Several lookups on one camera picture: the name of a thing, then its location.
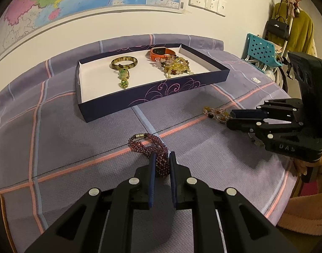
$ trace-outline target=teal plastic basket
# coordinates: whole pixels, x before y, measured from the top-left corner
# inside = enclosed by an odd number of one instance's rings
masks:
[[[283,64],[276,60],[275,46],[253,34],[248,34],[248,55],[266,64],[269,67],[280,67]]]

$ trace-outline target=handbag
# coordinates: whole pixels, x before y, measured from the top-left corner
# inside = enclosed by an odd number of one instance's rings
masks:
[[[266,27],[267,27],[267,32],[270,32],[271,34],[276,35],[277,37],[287,41],[290,36],[290,27],[287,24],[288,3],[286,3],[286,19],[284,20],[282,16],[278,16],[282,2],[283,0],[280,1],[277,15],[275,16],[274,19],[270,19],[269,21],[267,21]]]

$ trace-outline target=green crystal bracelet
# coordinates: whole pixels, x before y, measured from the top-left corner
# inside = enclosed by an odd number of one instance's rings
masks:
[[[121,65],[121,64],[116,65],[116,63],[122,62],[122,61],[132,61],[133,63],[128,65]],[[111,67],[119,71],[119,79],[121,80],[119,85],[121,88],[128,87],[128,78],[129,78],[128,69],[135,67],[137,64],[138,64],[138,60],[137,58],[134,58],[134,57],[119,57],[114,59],[111,62]]]

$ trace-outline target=hanging clothes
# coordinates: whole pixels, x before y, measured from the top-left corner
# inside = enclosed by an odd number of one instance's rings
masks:
[[[276,4],[273,10],[272,19],[275,16],[286,16],[286,3],[282,3],[282,6],[279,9],[279,4]],[[290,23],[291,17],[288,17],[287,23]],[[287,42],[286,49],[289,51],[303,52],[309,54],[313,45],[313,30],[314,25],[312,19],[305,11],[299,13],[298,18],[293,19],[292,28],[290,32],[290,38]],[[283,46],[284,40],[268,33],[268,40]]]

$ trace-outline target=metal screw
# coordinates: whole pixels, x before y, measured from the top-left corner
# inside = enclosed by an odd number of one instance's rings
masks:
[[[196,184],[197,180],[194,177],[190,177],[187,179],[187,183],[188,184]]]
[[[134,177],[134,178],[130,178],[128,182],[129,182],[130,184],[138,184],[138,183],[139,183],[139,181],[140,181],[140,180],[139,180],[138,178],[135,178],[135,177]]]
[[[230,196],[235,196],[237,194],[237,190],[234,189],[233,187],[229,187],[227,190],[226,190],[226,193]]]
[[[89,190],[89,194],[91,195],[91,196],[97,196],[98,194],[99,194],[99,189],[97,189],[97,188],[91,188],[90,190]]]

